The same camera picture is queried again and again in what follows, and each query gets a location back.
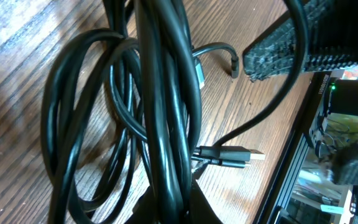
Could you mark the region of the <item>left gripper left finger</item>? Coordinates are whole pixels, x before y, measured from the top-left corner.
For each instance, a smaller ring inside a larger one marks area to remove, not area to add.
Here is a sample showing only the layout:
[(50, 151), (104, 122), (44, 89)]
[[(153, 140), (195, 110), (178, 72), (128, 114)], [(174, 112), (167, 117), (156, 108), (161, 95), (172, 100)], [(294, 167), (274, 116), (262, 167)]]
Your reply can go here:
[(150, 187), (138, 199), (131, 217), (125, 224), (154, 224), (155, 221), (155, 203), (154, 194)]

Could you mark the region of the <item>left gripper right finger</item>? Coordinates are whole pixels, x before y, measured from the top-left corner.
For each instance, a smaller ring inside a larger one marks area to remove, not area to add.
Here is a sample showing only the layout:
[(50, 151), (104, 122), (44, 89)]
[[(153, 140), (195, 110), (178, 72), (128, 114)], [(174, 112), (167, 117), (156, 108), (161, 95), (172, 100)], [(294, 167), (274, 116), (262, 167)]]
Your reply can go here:
[(196, 180), (192, 180), (191, 183), (189, 213), (191, 224), (223, 224), (214, 213)]

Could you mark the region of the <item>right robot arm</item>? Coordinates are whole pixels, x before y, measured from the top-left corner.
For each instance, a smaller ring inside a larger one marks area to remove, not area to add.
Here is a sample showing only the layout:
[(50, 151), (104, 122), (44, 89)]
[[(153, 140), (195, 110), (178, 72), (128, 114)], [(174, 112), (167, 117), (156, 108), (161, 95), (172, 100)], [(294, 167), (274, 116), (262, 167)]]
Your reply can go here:
[[(331, 72), (358, 65), (358, 0), (287, 1), (277, 23), (243, 51), (245, 73), (253, 80), (303, 72)], [(336, 80), (324, 88), (328, 110), (358, 116), (358, 80)], [(324, 163), (335, 184), (358, 185), (358, 141)]]

